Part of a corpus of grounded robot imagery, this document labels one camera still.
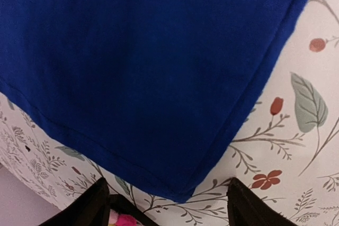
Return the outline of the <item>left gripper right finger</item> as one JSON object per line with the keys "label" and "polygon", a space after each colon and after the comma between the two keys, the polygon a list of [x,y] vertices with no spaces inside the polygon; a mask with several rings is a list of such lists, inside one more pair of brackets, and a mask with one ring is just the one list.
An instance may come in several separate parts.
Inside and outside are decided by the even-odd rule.
{"label": "left gripper right finger", "polygon": [[230,226],[295,226],[271,209],[239,179],[232,178],[227,190]]}

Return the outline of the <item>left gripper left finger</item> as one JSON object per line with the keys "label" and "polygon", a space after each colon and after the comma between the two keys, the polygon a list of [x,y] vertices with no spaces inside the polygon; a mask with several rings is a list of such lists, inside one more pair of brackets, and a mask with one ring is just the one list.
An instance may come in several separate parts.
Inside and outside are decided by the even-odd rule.
{"label": "left gripper left finger", "polygon": [[105,178],[98,179],[70,206],[44,226],[103,226],[109,224],[110,194]]}

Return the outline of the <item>blue printed t-shirt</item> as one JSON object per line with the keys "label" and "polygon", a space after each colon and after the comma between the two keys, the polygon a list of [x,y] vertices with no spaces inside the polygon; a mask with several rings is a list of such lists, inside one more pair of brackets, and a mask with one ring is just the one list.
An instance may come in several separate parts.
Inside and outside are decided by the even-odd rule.
{"label": "blue printed t-shirt", "polygon": [[307,0],[1,0],[1,92],[51,138],[184,203]]}

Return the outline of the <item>pink flower brooch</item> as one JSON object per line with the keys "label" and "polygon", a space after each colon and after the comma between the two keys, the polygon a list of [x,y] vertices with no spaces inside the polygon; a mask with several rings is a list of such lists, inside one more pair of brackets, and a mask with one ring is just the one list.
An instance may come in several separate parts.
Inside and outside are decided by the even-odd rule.
{"label": "pink flower brooch", "polygon": [[110,210],[108,226],[137,226],[137,220],[133,216]]}

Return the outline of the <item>black brooch box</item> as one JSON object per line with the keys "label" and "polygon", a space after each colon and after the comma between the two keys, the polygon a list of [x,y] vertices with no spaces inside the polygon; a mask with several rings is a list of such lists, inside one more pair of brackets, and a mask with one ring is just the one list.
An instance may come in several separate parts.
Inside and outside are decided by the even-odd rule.
{"label": "black brooch box", "polygon": [[148,216],[144,215],[123,195],[120,194],[110,195],[110,209],[120,214],[127,214],[133,216],[137,220],[137,225],[158,226],[158,224],[156,224]]}

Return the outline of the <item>floral table cloth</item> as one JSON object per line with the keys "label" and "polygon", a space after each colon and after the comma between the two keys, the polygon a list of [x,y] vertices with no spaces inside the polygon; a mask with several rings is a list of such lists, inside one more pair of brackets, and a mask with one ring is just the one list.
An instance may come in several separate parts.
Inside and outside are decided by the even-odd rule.
{"label": "floral table cloth", "polygon": [[307,0],[249,115],[184,203],[144,192],[51,138],[1,92],[1,225],[39,225],[105,178],[158,225],[229,225],[238,178],[296,225],[338,225],[338,0]]}

